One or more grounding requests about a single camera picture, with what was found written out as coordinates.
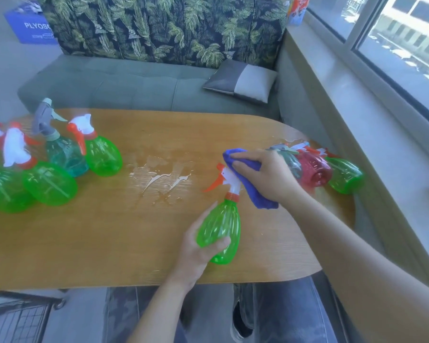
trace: green sofa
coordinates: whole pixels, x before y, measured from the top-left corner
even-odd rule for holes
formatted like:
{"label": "green sofa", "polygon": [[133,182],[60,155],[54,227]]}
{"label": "green sofa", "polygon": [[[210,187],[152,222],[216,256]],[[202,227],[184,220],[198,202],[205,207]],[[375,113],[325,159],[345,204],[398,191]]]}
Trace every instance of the green sofa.
{"label": "green sofa", "polygon": [[275,89],[257,105],[202,89],[233,59],[273,68],[281,0],[39,0],[63,54],[18,90],[55,108],[239,113],[279,120]]}

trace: tropical print cushion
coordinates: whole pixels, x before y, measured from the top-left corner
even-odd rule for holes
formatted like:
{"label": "tropical print cushion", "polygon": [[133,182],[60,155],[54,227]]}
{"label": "tropical print cushion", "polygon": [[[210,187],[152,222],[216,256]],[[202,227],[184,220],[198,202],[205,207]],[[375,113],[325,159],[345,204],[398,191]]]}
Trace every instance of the tropical print cushion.
{"label": "tropical print cushion", "polygon": [[218,68],[272,68],[286,27],[280,0],[39,0],[63,52]]}

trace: cardboard box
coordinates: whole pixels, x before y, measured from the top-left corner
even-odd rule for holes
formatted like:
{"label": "cardboard box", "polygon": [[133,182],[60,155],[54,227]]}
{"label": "cardboard box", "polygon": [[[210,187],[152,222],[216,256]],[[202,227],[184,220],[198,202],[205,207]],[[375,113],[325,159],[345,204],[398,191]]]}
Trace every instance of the cardboard box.
{"label": "cardboard box", "polygon": [[43,13],[35,13],[28,3],[5,13],[5,18],[19,42],[25,44],[57,44],[57,39]]}

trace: microfiber cloth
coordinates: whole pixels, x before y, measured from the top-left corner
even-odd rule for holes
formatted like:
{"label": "microfiber cloth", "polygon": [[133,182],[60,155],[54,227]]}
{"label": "microfiber cloth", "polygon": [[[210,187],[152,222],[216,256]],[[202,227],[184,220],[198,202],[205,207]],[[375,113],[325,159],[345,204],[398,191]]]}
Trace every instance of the microfiber cloth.
{"label": "microfiber cloth", "polygon": [[232,163],[234,161],[241,161],[241,162],[247,164],[253,170],[259,171],[261,169],[262,164],[259,161],[252,161],[252,160],[247,160],[247,159],[233,159],[230,157],[231,154],[241,153],[241,152],[246,152],[246,150],[240,149],[240,148],[228,149],[225,152],[223,152],[222,157],[224,158],[224,161],[227,164],[227,166],[232,170],[232,172],[235,173],[235,175],[243,183],[243,185],[245,186],[246,192],[249,195],[249,198],[251,199],[252,203],[257,208],[266,208],[266,209],[278,208],[278,202],[271,201],[271,200],[265,198],[264,196],[262,196],[259,193],[259,191],[257,191],[256,187],[253,184],[251,184],[251,182],[248,179],[246,179],[240,173],[235,171],[235,169],[233,168]]}

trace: gray pillow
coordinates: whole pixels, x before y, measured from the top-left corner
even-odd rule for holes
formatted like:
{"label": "gray pillow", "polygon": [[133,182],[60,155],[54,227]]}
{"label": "gray pillow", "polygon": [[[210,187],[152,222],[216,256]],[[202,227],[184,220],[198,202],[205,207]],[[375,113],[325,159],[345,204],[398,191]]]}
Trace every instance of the gray pillow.
{"label": "gray pillow", "polygon": [[267,103],[276,75],[275,71],[263,67],[225,60],[203,88],[256,103]]}

